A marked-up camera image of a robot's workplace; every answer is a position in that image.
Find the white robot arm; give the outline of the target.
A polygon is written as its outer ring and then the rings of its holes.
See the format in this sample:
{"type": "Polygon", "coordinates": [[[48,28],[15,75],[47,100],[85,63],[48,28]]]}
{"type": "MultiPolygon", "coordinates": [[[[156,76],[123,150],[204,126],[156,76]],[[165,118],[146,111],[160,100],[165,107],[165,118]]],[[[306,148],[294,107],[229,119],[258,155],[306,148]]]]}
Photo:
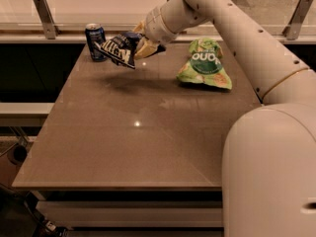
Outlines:
{"type": "Polygon", "coordinates": [[[144,33],[166,44],[206,21],[263,103],[224,144],[224,236],[316,237],[316,73],[231,0],[169,0],[147,14],[144,33]]]}

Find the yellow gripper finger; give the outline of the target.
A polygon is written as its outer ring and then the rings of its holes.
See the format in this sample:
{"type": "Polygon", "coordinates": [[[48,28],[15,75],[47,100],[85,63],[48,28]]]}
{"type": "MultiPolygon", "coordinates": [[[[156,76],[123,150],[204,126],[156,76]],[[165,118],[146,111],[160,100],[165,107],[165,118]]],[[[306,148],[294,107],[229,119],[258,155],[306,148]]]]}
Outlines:
{"type": "Polygon", "coordinates": [[[134,29],[132,30],[134,33],[140,33],[140,34],[144,34],[145,31],[145,22],[141,21],[139,22],[134,29]]]}
{"type": "Polygon", "coordinates": [[[154,55],[156,53],[165,51],[166,47],[158,42],[154,42],[146,37],[143,37],[137,47],[134,54],[134,59],[142,59],[154,55]]]}

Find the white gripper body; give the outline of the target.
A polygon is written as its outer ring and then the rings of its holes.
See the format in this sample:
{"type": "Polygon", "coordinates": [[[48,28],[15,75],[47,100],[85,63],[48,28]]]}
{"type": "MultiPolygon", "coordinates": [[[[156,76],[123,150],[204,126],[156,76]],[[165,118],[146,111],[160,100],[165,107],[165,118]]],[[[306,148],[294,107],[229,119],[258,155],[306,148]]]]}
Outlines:
{"type": "Polygon", "coordinates": [[[144,34],[153,42],[165,45],[176,38],[164,23],[161,8],[157,6],[145,18],[144,34]]]}

